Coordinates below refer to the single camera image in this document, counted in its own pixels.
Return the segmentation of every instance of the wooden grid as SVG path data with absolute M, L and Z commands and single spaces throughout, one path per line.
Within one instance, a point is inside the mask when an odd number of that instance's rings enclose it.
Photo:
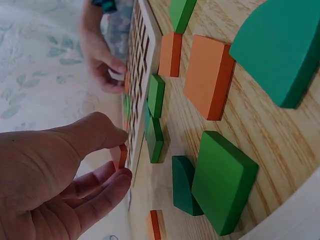
M 135 180 L 140 150 L 144 136 L 144 102 L 151 74 L 158 72 L 162 34 L 147 0 L 136 0 L 133 7 L 129 34 L 130 117 L 127 122 L 128 157 L 127 167 Z

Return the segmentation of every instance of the green wooden block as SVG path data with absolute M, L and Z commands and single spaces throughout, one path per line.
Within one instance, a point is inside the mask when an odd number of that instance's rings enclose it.
M 146 143 L 148 146 L 150 162 L 152 164 L 159 163 L 161 150 L 164 146 L 164 136 L 158 118 L 150 117 L 146 134 Z
M 130 118 L 131 107 L 130 107 L 130 97 L 127 94 L 125 94 L 123 97 L 123 111 L 124 111 L 124 117 L 128 121 Z
M 151 75 L 148 94 L 148 106 L 152 117 L 159 119 L 161 117 L 162 105 L 165 95 L 165 81 L 156 74 Z
M 320 1 L 266 1 L 246 19 L 229 53 L 275 104 L 296 108 L 320 61 Z
M 191 193 L 195 167 L 186 156 L 172 156 L 173 205 L 182 211 L 200 216 L 204 212 Z
M 147 138 L 151 113 L 149 111 L 147 100 L 144 102 L 144 137 Z
M 203 132 L 192 193 L 220 236 L 237 226 L 258 168 L 218 132 Z
M 177 34 L 184 34 L 197 0 L 172 0 L 169 15 L 173 31 Z

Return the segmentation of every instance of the orange block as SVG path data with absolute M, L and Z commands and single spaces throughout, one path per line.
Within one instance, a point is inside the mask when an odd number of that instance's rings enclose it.
M 125 92 L 125 94 L 129 94 L 129 81 L 130 81 L 130 74 L 129 74 L 129 72 L 127 72 L 124 77 L 124 92 Z
M 125 144 L 110 149 L 115 169 L 123 169 L 126 165 L 128 149 Z
M 162 37 L 158 75 L 179 77 L 182 34 L 171 32 Z
M 149 240 L 161 240 L 160 226 L 158 213 L 156 210 L 151 210 L 147 219 Z
M 193 37 L 183 93 L 206 119 L 222 118 L 235 60 L 230 45 L 210 37 Z

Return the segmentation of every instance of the wooden table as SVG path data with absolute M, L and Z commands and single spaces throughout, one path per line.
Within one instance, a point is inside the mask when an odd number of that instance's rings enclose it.
M 238 239 L 284 203 L 320 163 L 320 75 L 316 74 L 297 110 L 273 104 L 261 87 L 236 65 L 222 121 L 206 121 L 183 95 L 194 34 L 232 43 L 248 15 L 265 0 L 198 0 L 183 36 L 180 78 L 164 78 L 161 126 L 164 163 L 150 164 L 143 143 L 132 188 L 130 222 L 135 240 L 147 238 L 145 218 L 162 209 L 168 240 Z M 171 32 L 171 0 L 149 0 L 163 34 Z M 215 234 L 205 216 L 192 217 L 173 206 L 172 155 L 197 163 L 201 134 L 216 130 L 260 166 L 236 231 Z

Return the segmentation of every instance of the hand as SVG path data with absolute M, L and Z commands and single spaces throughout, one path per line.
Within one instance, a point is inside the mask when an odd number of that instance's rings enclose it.
M 109 70 L 124 74 L 127 71 L 126 65 L 111 54 L 100 28 L 82 29 L 80 44 L 90 77 L 99 83 L 104 92 L 122 93 L 125 89 L 124 81 L 113 79 Z
M 1 133 L 0 239 L 78 239 L 125 197 L 132 173 L 110 161 L 73 181 L 77 169 L 127 138 L 98 112 L 64 127 Z

